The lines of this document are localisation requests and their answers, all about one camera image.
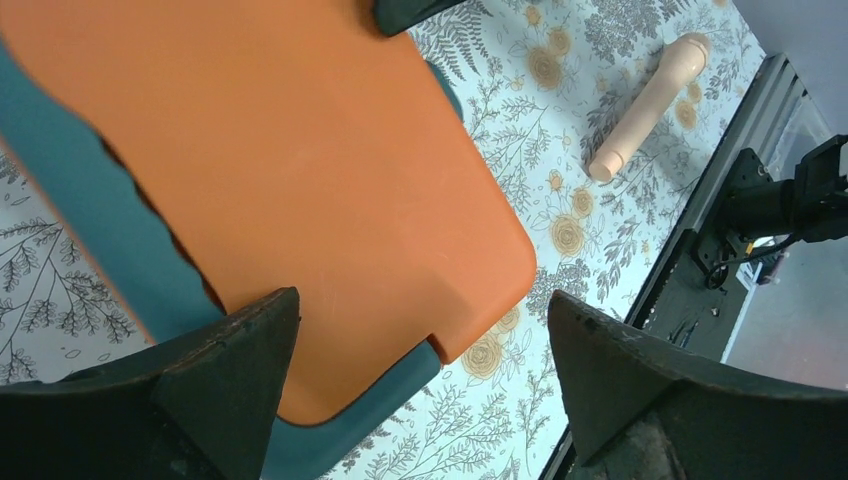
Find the teal fabric edge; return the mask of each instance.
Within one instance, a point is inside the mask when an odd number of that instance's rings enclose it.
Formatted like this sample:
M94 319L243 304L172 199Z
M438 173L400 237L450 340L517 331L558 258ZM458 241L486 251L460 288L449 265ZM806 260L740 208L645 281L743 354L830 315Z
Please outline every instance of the teal fabric edge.
M452 95L441 72L434 74ZM167 228L141 203L132 179L109 158L99 136L34 85L2 42L0 136L156 342L222 317L200 275L177 254ZM423 342L333 420L314 427L275 420L263 476L321 475L440 368L438 355Z

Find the wooden rolling pin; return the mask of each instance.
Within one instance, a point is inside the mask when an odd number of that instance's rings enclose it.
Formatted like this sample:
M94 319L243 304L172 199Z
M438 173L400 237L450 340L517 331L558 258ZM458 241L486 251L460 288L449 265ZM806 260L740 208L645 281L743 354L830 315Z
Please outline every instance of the wooden rolling pin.
M709 56L710 41L700 33L687 33L665 49L654 76L595 152L589 164L593 179L608 182L627 165L674 97L704 70Z

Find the floral tablecloth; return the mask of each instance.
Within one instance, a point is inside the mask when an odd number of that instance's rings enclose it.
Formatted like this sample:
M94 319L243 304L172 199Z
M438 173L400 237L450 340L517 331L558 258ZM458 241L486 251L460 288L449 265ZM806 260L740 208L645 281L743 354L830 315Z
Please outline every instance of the floral tablecloth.
M584 161L656 68L705 33L712 58L628 166ZM536 283L327 478L535 479L567 418L545 308L562 288L626 315L763 58L728 0L470 0L416 27L535 244ZM64 227L0 157L0 384L57 380L144 348Z

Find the table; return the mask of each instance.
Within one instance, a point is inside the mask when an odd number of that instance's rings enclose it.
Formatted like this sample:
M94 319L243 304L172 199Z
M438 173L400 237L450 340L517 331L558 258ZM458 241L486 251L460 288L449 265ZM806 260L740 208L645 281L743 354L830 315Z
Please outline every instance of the table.
M584 161L688 31L710 63L607 184ZM325 478L538 477L567 424L545 309L565 289L622 318L764 56L727 0L470 0L416 27L536 247L528 296ZM0 157L0 384L53 381L145 347Z

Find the printed leaf pattern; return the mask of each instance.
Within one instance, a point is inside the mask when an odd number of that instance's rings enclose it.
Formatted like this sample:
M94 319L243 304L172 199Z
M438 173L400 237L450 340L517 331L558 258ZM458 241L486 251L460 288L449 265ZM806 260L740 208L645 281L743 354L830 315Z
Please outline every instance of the printed leaf pattern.
M689 31L710 37L710 64L628 165L592 182L585 162L656 70L663 41ZM552 292L627 315L763 52L719 0L469 0L410 35L453 85L469 137L536 249L536 278L321 478L536 479L567 424L547 341ZM58 380L144 348L3 152L0 200L0 385Z

